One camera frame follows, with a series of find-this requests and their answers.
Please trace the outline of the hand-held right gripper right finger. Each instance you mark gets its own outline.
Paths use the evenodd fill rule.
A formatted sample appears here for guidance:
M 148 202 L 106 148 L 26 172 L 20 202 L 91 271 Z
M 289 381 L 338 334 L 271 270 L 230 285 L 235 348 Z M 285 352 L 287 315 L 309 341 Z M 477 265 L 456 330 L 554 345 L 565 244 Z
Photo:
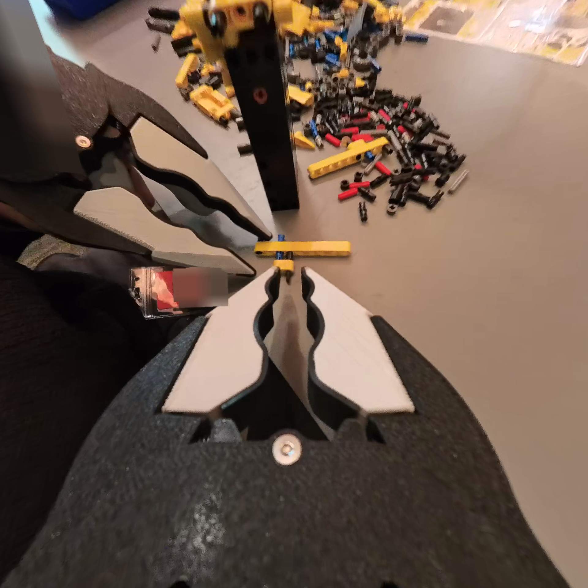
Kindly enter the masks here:
M 415 405 L 375 325 L 376 316 L 317 271 L 301 272 L 309 403 L 332 430 L 344 421 L 414 413 Z

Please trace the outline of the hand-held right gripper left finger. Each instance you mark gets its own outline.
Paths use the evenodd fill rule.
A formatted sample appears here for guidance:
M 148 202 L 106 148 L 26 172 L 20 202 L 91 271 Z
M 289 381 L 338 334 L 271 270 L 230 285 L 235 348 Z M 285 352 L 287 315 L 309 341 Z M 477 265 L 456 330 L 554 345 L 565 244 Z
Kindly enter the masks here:
M 269 368 L 265 339 L 273 329 L 273 305 L 281 273 L 270 268 L 206 315 L 161 412 L 231 420 L 239 432 L 251 426 Z

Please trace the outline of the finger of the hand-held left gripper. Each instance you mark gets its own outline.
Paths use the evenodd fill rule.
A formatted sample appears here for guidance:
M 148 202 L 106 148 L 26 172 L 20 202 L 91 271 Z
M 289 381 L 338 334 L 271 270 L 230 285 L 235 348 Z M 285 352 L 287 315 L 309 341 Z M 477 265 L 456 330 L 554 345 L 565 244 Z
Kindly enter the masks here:
M 172 191 L 184 208 L 204 216 L 219 211 L 258 240 L 272 238 L 272 232 L 210 159 L 142 116 L 130 127 L 129 141 L 138 170 Z
M 231 275 L 256 271 L 231 251 L 209 245 L 193 231 L 158 219 L 141 200 L 122 187 L 91 190 L 73 209 L 76 216 L 147 248 L 155 262 L 219 269 Z

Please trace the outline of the long yellow toy beam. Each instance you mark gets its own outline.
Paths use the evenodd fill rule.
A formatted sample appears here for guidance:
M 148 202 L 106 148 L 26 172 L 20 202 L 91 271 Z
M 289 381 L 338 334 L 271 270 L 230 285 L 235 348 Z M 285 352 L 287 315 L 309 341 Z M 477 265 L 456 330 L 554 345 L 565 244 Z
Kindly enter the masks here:
M 256 256 L 275 257 L 277 254 L 292 254 L 294 257 L 348 257 L 352 253 L 347 240 L 287 240 L 259 241 L 254 246 Z

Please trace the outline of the yellow toy beam assembly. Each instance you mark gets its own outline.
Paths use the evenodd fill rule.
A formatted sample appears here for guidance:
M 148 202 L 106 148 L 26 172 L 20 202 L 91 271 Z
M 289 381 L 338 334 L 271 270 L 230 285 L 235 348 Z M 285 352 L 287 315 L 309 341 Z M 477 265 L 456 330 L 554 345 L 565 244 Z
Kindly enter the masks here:
M 187 1 L 179 10 L 211 61 L 231 50 L 276 47 L 281 33 L 301 36 L 319 15 L 309 1 Z

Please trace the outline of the red badge in clear sleeve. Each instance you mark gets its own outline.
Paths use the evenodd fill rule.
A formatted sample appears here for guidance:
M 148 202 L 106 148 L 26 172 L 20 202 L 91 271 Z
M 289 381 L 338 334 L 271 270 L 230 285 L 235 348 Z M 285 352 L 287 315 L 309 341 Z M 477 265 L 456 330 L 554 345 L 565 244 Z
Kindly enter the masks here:
M 173 294 L 172 268 L 165 266 L 131 268 L 128 290 L 146 320 L 201 316 L 212 310 L 181 306 Z

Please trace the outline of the black rectangular toy stand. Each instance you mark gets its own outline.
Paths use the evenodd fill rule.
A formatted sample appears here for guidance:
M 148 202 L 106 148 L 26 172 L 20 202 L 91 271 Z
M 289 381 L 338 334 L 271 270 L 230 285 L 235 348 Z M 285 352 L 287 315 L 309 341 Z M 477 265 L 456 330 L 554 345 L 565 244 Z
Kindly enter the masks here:
M 275 20 L 257 18 L 224 53 L 271 211 L 299 209 L 283 48 Z

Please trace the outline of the blue plastic bin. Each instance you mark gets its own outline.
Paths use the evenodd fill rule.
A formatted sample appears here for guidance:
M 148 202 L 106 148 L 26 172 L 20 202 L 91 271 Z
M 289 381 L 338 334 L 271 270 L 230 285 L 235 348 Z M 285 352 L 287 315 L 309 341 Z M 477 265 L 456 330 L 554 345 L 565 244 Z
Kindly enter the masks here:
M 93 18 L 99 12 L 107 9 L 116 1 L 45 1 L 53 11 L 58 11 L 69 17 L 85 21 Z

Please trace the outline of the yellow angled toy beam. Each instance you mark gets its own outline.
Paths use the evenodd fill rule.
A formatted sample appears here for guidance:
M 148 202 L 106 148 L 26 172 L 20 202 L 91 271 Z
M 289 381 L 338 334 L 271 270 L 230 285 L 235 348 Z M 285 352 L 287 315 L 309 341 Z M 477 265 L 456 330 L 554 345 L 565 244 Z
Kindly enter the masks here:
M 386 136 L 379 137 L 371 142 L 366 142 L 363 139 L 351 142 L 345 151 L 309 165 L 307 175 L 310 179 L 318 179 L 344 168 L 357 165 L 364 160 L 365 154 L 369 152 L 375 156 L 388 144 L 389 141 Z

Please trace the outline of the person's dark clothing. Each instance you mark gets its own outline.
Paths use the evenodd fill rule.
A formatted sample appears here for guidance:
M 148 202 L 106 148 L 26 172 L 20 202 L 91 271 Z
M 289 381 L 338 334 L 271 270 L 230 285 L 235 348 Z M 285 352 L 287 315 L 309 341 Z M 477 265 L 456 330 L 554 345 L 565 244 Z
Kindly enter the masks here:
M 1 203 L 1 582 L 18 566 L 96 421 L 194 317 L 147 320 L 131 301 L 124 255 L 107 267 L 55 254 L 18 261 L 44 236 Z

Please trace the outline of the pile of yellow grey blue pieces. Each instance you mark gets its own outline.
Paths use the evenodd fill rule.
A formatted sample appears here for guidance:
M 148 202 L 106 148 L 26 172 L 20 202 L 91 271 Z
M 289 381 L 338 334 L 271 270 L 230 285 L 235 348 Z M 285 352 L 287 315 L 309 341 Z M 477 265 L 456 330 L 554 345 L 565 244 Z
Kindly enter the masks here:
M 349 45 L 348 26 L 360 3 L 366 3 L 362 30 Z M 429 36 L 405 26 L 403 8 L 396 1 L 310 1 L 320 11 L 318 20 L 301 36 L 281 33 L 283 71 L 288 86 L 290 116 L 299 120 L 321 92 L 338 92 L 344 87 L 364 85 L 357 78 L 376 84 L 382 70 L 378 52 L 393 41 L 425 44 Z M 162 6 L 148 8 L 146 24 L 151 31 L 170 37 L 176 55 L 183 59 L 175 84 L 183 99 L 191 101 L 220 125 L 235 120 L 239 130 L 245 122 L 226 58 L 211 61 L 200 41 L 179 17 L 180 9 Z

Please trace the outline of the dark grey toy panel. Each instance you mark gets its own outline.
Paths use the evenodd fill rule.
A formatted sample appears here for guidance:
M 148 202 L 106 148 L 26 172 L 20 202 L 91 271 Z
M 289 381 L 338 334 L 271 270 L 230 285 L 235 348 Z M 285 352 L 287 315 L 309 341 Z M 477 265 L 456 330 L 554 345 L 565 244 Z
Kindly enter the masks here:
M 346 39 L 349 45 L 356 38 L 357 34 L 362 30 L 367 6 L 368 4 L 365 2 L 360 3 L 359 8 L 355 12 L 353 18 L 350 20 Z

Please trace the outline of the yellow black sticker sheet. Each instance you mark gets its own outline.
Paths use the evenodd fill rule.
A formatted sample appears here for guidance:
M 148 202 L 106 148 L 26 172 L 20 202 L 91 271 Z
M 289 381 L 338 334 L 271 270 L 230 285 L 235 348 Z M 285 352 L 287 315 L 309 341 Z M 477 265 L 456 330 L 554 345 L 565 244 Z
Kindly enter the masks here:
M 409 1 L 403 13 L 416 33 L 564 65 L 587 60 L 587 1 Z

